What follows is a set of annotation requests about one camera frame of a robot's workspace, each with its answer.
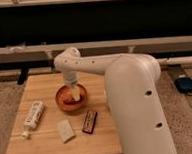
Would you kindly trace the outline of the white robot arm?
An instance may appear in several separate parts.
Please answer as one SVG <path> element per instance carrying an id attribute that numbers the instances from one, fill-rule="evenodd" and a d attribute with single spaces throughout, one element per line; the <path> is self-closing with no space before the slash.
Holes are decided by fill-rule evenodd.
<path id="1" fill-rule="evenodd" d="M 84 57 L 69 47 L 54 59 L 66 84 L 86 72 L 104 77 L 106 98 L 124 154 L 177 154 L 155 83 L 159 62 L 149 54 Z"/>

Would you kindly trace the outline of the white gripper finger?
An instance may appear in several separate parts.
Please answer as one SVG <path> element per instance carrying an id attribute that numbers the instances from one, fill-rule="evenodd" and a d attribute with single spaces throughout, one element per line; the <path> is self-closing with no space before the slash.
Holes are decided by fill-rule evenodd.
<path id="1" fill-rule="evenodd" d="M 75 101 L 79 101 L 80 100 L 80 90 L 77 86 L 73 86 L 71 89 L 71 94 L 74 98 Z"/>

